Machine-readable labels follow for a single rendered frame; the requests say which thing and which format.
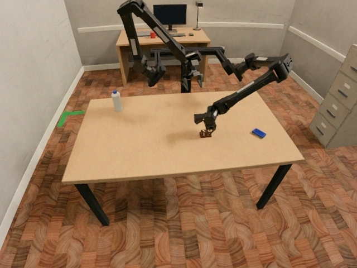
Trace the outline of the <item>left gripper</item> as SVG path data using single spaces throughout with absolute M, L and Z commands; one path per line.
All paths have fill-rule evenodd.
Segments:
M 216 130 L 216 123 L 215 121 L 213 122 L 213 124 L 211 125 L 206 125 L 205 122 L 204 122 L 204 125 L 205 125 L 205 128 L 206 128 L 206 131 L 208 133 L 208 135 L 211 135 L 215 130 Z M 212 130 L 210 133 L 208 130 Z

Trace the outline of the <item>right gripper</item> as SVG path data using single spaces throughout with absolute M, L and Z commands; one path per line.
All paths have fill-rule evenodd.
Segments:
M 186 76 L 187 75 L 187 76 Z M 182 76 L 182 79 L 180 80 L 180 83 L 186 88 L 186 90 L 189 90 L 188 89 L 188 85 L 187 85 L 187 80 L 190 80 L 191 77 L 198 77 L 197 78 L 197 82 L 200 86 L 200 88 L 202 88 L 202 79 L 203 79 L 203 74 L 200 74 L 199 71 L 197 72 L 193 72 L 193 73 L 186 73 Z M 201 79 L 201 82 L 200 82 L 200 79 Z

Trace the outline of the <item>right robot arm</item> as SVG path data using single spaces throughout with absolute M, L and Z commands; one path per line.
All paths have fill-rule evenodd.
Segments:
M 202 61 L 201 54 L 197 50 L 187 54 L 186 49 L 172 37 L 172 35 L 165 29 L 160 21 L 148 9 L 143 0 L 127 0 L 120 5 L 120 7 L 117 9 L 117 13 L 122 19 L 123 26 L 132 51 L 134 60 L 133 70 L 146 76 L 149 85 L 160 73 L 160 67 L 157 66 L 156 68 L 150 68 L 147 65 L 147 58 L 143 55 L 141 50 L 132 13 L 141 18 L 166 44 L 166 46 L 173 53 L 174 57 L 183 64 L 185 74 L 197 72 L 199 69 L 199 62 Z

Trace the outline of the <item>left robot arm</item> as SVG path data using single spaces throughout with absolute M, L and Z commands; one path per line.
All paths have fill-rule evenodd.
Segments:
M 256 56 L 254 53 L 251 53 L 247 55 L 244 60 L 245 62 L 242 61 L 236 65 L 232 63 L 234 69 L 237 71 L 241 79 L 243 79 L 242 75 L 248 69 L 254 71 L 265 66 L 268 67 L 269 70 L 233 94 L 227 95 L 226 97 L 217 100 L 213 103 L 213 106 L 208 106 L 207 112 L 194 114 L 194 122 L 196 125 L 202 121 L 204 121 L 206 125 L 211 125 L 216 120 L 218 115 L 226 114 L 231 107 L 233 107 L 242 99 L 256 92 L 260 88 L 274 81 L 276 81 L 277 84 L 284 81 L 288 78 L 288 74 L 295 65 L 293 60 L 291 60 L 290 54 L 286 54 L 285 56 L 260 57 Z M 278 77 L 275 75 L 273 70 L 276 72 Z

